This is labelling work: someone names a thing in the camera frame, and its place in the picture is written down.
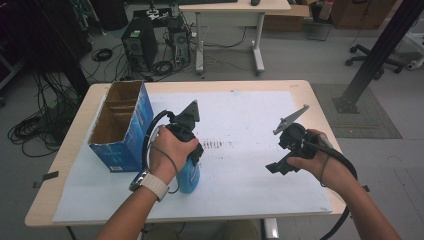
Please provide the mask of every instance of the hand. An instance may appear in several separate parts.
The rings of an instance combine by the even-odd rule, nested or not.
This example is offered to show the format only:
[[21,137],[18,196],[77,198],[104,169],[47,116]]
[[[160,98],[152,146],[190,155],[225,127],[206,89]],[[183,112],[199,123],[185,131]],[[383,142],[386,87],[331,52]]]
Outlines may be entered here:
[[[309,131],[327,137],[323,132],[314,129],[310,129]],[[356,179],[342,163],[333,157],[328,157],[329,155],[327,153],[317,151],[313,159],[290,157],[287,159],[287,163],[312,173],[322,184],[339,194],[347,191],[347,187],[351,184],[355,182],[357,184]]]
[[166,127],[159,126],[158,136],[150,148],[150,172],[168,185],[177,174],[171,161],[174,161],[177,170],[180,171],[186,163],[188,154],[196,149],[198,143],[197,138],[181,142]]

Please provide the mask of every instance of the computer tower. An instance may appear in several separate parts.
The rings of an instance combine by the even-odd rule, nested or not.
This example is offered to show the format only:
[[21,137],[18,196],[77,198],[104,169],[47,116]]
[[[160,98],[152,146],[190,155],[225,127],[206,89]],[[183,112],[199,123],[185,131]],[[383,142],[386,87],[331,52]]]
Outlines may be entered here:
[[134,18],[121,40],[131,70],[151,71],[158,52],[152,20],[148,17]]
[[187,32],[172,33],[172,43],[175,62],[179,64],[188,63],[190,61],[190,52]]

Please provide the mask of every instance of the cardboard box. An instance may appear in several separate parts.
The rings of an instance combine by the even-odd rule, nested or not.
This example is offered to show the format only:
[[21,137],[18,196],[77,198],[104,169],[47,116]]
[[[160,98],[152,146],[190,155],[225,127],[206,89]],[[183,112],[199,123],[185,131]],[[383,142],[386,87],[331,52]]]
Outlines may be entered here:
[[141,152],[153,110],[141,81],[112,83],[88,144],[111,172],[142,170]]
[[397,0],[336,0],[331,9],[338,29],[378,29]]
[[305,17],[309,17],[309,7],[290,5],[291,9],[283,13],[266,13],[264,31],[299,32],[302,30]]

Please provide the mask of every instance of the white desk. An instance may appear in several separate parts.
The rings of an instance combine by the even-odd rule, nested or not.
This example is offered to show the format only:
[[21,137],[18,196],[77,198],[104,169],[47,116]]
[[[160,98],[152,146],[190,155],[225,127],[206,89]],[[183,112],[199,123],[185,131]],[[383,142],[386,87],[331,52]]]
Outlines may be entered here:
[[[70,170],[76,161],[78,153],[81,148],[83,139],[96,115],[96,111],[102,97],[109,89],[110,84],[95,84],[93,85],[84,102],[78,111],[78,114],[65,138],[65,141],[60,148],[49,172],[59,171],[59,176],[54,179],[47,180],[40,188],[34,203],[28,212],[25,223],[28,226],[67,226],[67,225],[93,225],[103,224],[107,219],[99,221],[80,221],[69,222],[54,222],[53,217],[58,207],[59,201],[62,197],[65,182],[68,178]],[[212,92],[212,91],[231,91],[237,89],[239,91],[288,91],[291,93],[296,108],[301,108],[303,104],[308,104],[311,108],[302,116],[302,123],[308,128],[320,129],[327,133],[330,142],[333,143],[336,149],[339,149],[337,141],[331,132],[328,122],[319,106],[315,95],[312,92],[310,85],[306,81],[236,81],[236,82],[168,82],[168,83],[148,83],[147,89],[149,93],[175,93],[175,92]],[[275,178],[284,178],[281,175],[274,175]],[[341,214],[344,209],[344,204],[339,200],[338,196],[328,190],[328,196],[331,201],[333,211],[328,214]],[[310,213],[298,213],[296,215],[310,215]],[[239,218],[263,218],[263,217],[281,217],[290,216],[278,215],[272,212],[251,212],[246,213],[243,217],[233,217],[232,219]],[[214,219],[229,219],[230,216],[217,217]],[[208,216],[203,216],[203,220],[209,219]],[[199,219],[175,218],[167,219],[167,221],[189,221]],[[150,219],[151,222],[161,222],[164,219]]]
[[252,41],[256,71],[265,71],[259,48],[265,12],[283,12],[290,10],[287,0],[262,0],[259,5],[251,6],[250,0],[238,0],[235,3],[199,4],[179,6],[182,12],[196,13],[197,52],[196,71],[203,73],[203,41],[201,26],[256,26],[256,39]]

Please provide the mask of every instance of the wristwatch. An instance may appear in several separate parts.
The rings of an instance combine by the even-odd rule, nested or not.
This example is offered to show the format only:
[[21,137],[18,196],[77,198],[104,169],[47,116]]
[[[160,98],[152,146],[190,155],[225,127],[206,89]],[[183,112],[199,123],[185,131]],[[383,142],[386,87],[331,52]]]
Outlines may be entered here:
[[169,187],[158,177],[150,173],[150,170],[141,171],[131,182],[129,189],[135,192],[139,187],[144,186],[158,197],[160,202],[169,190]]

